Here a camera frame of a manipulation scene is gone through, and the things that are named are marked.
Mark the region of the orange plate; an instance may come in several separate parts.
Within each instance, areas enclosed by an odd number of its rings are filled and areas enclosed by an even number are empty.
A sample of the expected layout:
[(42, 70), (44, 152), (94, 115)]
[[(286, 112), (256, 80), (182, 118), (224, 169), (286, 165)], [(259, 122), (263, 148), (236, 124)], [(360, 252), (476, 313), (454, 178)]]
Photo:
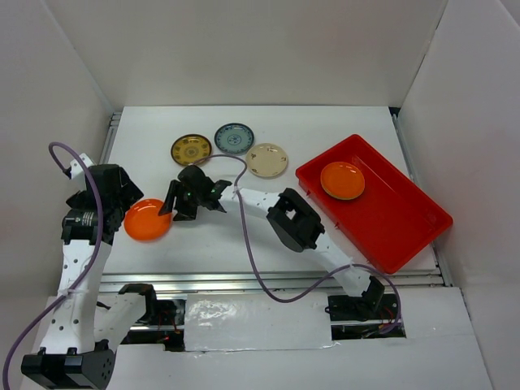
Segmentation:
[(365, 177), (353, 164), (331, 162), (321, 170), (320, 184), (325, 193), (364, 192)]
[(125, 232), (135, 241), (155, 241), (170, 229), (171, 214), (160, 215), (163, 201), (154, 198), (137, 202), (126, 213), (123, 226)]

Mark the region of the yellow patterned plate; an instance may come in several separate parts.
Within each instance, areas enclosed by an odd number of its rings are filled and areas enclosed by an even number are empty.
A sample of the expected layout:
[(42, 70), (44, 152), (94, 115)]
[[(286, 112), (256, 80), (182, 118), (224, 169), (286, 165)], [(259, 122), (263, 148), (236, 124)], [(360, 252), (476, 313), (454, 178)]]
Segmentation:
[(174, 141), (170, 155), (175, 163), (186, 167), (208, 158), (212, 152), (213, 147), (208, 138), (200, 134), (187, 134)]

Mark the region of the green plate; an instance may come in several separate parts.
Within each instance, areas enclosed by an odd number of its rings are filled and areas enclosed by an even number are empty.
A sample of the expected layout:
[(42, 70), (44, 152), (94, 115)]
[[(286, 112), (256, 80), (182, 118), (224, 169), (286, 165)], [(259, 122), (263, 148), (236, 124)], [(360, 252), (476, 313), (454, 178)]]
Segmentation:
[(327, 195), (329, 197), (332, 197), (339, 201), (352, 201), (354, 199), (359, 198), (363, 192), (354, 192), (354, 193), (334, 193), (334, 192), (327, 192)]

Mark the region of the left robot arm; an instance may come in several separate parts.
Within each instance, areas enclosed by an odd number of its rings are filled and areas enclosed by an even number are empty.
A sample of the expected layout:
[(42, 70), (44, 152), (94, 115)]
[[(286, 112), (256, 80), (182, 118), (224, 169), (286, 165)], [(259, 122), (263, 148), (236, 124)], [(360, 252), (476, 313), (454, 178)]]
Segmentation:
[(74, 158), (66, 173), (84, 181), (84, 189), (67, 200), (58, 296), (44, 311), (50, 324), (40, 347), (23, 357), (21, 372), (45, 389), (105, 389), (130, 328), (160, 315), (150, 284), (124, 285), (108, 308), (96, 313), (115, 233), (143, 194), (122, 167), (96, 164), (86, 154)]

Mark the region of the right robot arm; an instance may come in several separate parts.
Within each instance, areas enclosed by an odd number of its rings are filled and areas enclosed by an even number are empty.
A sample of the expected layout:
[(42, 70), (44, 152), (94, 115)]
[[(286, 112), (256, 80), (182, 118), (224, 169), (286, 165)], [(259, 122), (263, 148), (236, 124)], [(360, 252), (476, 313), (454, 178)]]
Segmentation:
[[(237, 211), (253, 274), (271, 300), (280, 304), (299, 301), (332, 277), (354, 301), (353, 307), (359, 316), (366, 319), (374, 317), (382, 308), (384, 286), (371, 274), (373, 270), (369, 266), (355, 264), (336, 246), (326, 232), (320, 215), (295, 189), (286, 188), (281, 193), (252, 190), (240, 186), (241, 177), (238, 175), (233, 182), (213, 181), (200, 167), (191, 164), (170, 182), (158, 214), (174, 213), (175, 221), (192, 221), (200, 207), (222, 213)], [(310, 254), (327, 274), (295, 297), (277, 297), (263, 281), (254, 261), (246, 221), (248, 215), (264, 218), (281, 244), (294, 253)]]

